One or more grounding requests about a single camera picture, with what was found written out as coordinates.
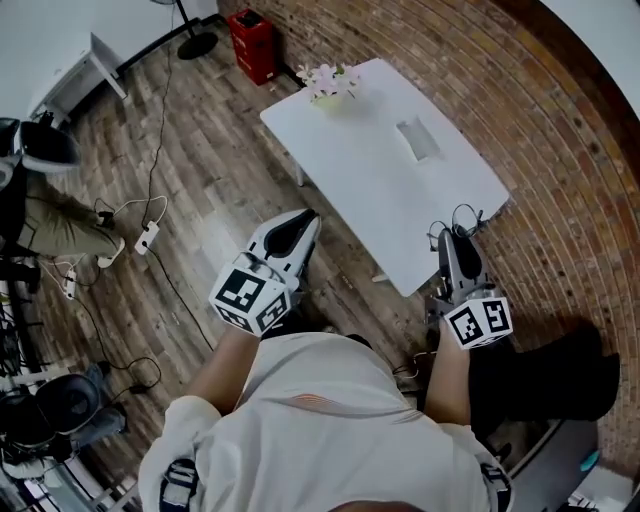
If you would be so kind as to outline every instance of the white cable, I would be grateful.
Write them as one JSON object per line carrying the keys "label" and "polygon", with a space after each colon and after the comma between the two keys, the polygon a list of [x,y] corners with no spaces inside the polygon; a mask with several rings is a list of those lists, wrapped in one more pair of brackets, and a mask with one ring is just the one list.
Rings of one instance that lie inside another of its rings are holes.
{"label": "white cable", "polygon": [[126,206],[129,206],[130,204],[146,203],[147,201],[152,202],[158,199],[164,199],[164,209],[162,210],[160,217],[158,217],[158,220],[155,221],[156,224],[158,224],[162,220],[162,217],[164,217],[164,214],[167,211],[167,207],[169,206],[169,198],[167,198],[167,196],[158,196],[158,197],[154,197],[153,199],[132,199],[131,201],[127,201],[126,203],[124,203],[120,208],[118,208],[115,212],[113,212],[113,217],[115,218],[115,216],[118,215],[123,208],[125,208]]}
{"label": "white cable", "polygon": [[411,375],[411,377],[403,377],[402,375],[398,375],[397,373],[394,373],[393,376],[397,377],[398,379],[402,379],[402,380],[415,379],[418,376],[418,374],[420,373],[420,368],[418,368],[418,362],[416,361],[416,359],[418,359],[420,356],[427,356],[427,355],[429,355],[429,352],[418,352],[415,356],[413,356],[413,364],[416,366],[416,373]]}
{"label": "white cable", "polygon": [[51,261],[46,261],[38,258],[38,261],[44,263],[45,265],[51,265],[53,267],[57,267],[58,265],[69,265],[69,270],[73,270],[74,268],[76,268],[76,266],[78,266],[78,264],[84,259],[86,255],[87,253],[82,254],[75,263],[71,263],[70,261],[56,261],[55,258]]}
{"label": "white cable", "polygon": [[53,279],[56,284],[58,285],[58,288],[60,288],[60,291],[62,292],[63,295],[67,295],[67,292],[64,291],[64,288],[62,287],[62,285],[60,284],[60,281],[58,281],[51,272],[49,272],[49,269],[47,269],[47,267],[42,267],[44,269],[44,271],[49,274],[49,277],[51,277],[51,279]]}

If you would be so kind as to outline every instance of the khaki pants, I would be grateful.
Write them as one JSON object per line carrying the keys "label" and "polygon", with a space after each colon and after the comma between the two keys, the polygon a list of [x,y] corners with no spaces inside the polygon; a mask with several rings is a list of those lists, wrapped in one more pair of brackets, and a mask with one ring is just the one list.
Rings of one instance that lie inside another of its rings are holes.
{"label": "khaki pants", "polygon": [[18,245],[45,256],[113,256],[121,238],[98,228],[98,220],[93,210],[49,185],[44,174],[29,172]]}

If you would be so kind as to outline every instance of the black pole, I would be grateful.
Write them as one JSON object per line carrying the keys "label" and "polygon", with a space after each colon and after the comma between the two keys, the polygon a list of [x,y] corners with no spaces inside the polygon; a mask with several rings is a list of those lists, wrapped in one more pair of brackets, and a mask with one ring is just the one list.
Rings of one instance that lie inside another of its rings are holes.
{"label": "black pole", "polygon": [[200,34],[196,34],[191,28],[189,18],[187,18],[187,13],[182,5],[182,0],[176,0],[176,3],[178,4],[180,14],[182,14],[187,30],[189,31],[189,35],[191,36],[182,43],[180,48],[178,48],[178,57],[182,60],[191,60],[206,55],[218,42],[218,36],[212,32],[201,32]]}
{"label": "black pole", "polygon": [[182,5],[182,0],[177,0],[178,9],[180,9],[180,14],[182,14],[182,18],[184,19],[185,25],[187,25],[187,30],[189,31],[189,35],[191,37],[196,37],[195,32],[191,28],[191,24],[189,23],[189,18],[187,18],[187,13],[184,10],[184,5]]}

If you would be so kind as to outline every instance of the white plug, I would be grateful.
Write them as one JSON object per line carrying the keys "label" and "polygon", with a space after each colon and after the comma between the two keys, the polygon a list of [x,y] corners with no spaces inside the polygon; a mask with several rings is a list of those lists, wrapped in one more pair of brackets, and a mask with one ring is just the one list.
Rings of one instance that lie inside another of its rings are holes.
{"label": "white plug", "polygon": [[136,242],[136,251],[138,252],[138,254],[147,254],[147,249],[151,246],[159,231],[160,228],[158,227],[158,225],[150,220],[149,224],[147,224],[147,227],[144,228],[144,231]]}
{"label": "white plug", "polygon": [[72,268],[69,269],[67,275],[64,276],[65,280],[65,297],[69,300],[73,300],[76,297],[76,277],[77,274],[73,271]]}

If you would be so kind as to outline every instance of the fan base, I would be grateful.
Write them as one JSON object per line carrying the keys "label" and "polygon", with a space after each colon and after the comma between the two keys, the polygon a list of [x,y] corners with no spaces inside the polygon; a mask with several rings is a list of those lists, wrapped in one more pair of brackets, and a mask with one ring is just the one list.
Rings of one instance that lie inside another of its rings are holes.
{"label": "fan base", "polygon": [[178,57],[181,60],[191,60],[206,55],[218,43],[218,36],[211,32],[203,32],[195,37],[187,39],[178,48]]}

